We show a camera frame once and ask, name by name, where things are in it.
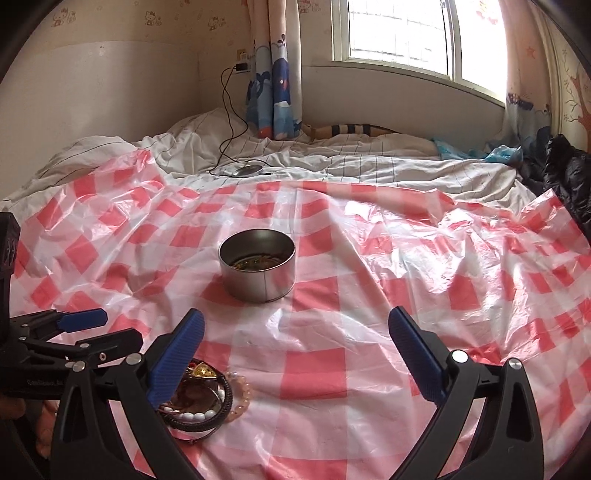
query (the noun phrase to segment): blue gripper pad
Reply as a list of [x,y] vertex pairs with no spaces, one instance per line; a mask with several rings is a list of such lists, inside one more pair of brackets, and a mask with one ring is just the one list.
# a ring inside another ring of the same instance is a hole
[[199,310],[191,309],[172,332],[172,340],[150,373],[146,396],[156,410],[173,396],[187,365],[205,335],[205,319]]
[[56,324],[67,333],[80,332],[91,328],[102,327],[107,323],[107,312],[103,309],[85,310],[83,312],[66,313]]
[[409,318],[404,309],[394,308],[388,318],[390,337],[423,398],[440,407],[447,397],[443,385],[444,371],[417,332],[418,327]]

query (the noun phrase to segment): metal tin can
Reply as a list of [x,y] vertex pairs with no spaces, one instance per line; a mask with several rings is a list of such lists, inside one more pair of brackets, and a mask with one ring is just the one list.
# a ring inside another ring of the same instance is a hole
[[219,248],[222,282],[230,295],[250,303],[280,299],[296,280],[296,245],[282,232],[246,230]]

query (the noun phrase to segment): bed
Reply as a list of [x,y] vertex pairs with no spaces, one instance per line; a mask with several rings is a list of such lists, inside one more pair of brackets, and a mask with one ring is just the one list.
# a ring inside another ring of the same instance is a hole
[[[591,249],[552,192],[536,198],[513,168],[442,161],[432,142],[401,134],[245,134],[212,175],[229,137],[215,110],[134,144],[89,137],[56,154],[2,205],[22,228],[11,314],[101,306],[110,319],[97,335],[134,327],[149,345],[199,308],[199,358],[256,392],[241,419],[183,446],[200,472],[345,480],[389,478],[434,411],[388,336],[400,304],[449,348],[524,361],[549,478],[591,419]],[[234,178],[235,161],[264,162],[265,175]],[[294,238],[284,299],[250,306],[224,292],[217,248],[248,228]]]

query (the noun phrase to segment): window sill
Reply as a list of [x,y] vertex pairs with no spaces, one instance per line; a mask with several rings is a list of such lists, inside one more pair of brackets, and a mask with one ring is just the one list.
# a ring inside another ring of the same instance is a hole
[[376,60],[363,60],[363,59],[350,59],[347,61],[325,61],[325,62],[313,62],[310,67],[341,67],[341,68],[350,68],[350,69],[365,69],[365,70],[376,70],[378,72],[388,72],[388,73],[397,73],[399,75],[407,75],[409,77],[415,77],[423,80],[428,80],[429,82],[436,82],[440,83],[441,85],[446,85],[448,87],[455,88],[457,90],[461,90],[462,92],[470,93],[471,95],[477,96],[482,98],[483,100],[487,100],[491,103],[494,103],[497,106],[505,107],[505,101],[501,99],[498,95],[495,95],[493,92],[487,91],[479,87],[478,85],[473,85],[468,82],[466,84],[454,82],[450,80],[447,76],[441,75],[436,72],[428,72],[426,70],[416,69],[410,66],[393,66],[389,63],[381,63]]

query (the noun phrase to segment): person's hand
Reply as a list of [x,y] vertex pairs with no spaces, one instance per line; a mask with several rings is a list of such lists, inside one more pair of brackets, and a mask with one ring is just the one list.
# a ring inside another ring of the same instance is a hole
[[[0,419],[16,420],[25,414],[25,401],[21,398],[9,398],[0,394]],[[49,458],[51,453],[51,438],[56,424],[57,406],[55,402],[44,401],[41,416],[35,426],[37,435],[37,453],[43,458]]]
[[21,398],[5,397],[0,393],[0,419],[16,420],[25,414],[25,401]]
[[51,439],[53,438],[53,427],[56,425],[56,402],[45,400],[41,416],[37,420],[35,434],[37,435],[37,453],[43,458],[49,458],[51,453]]

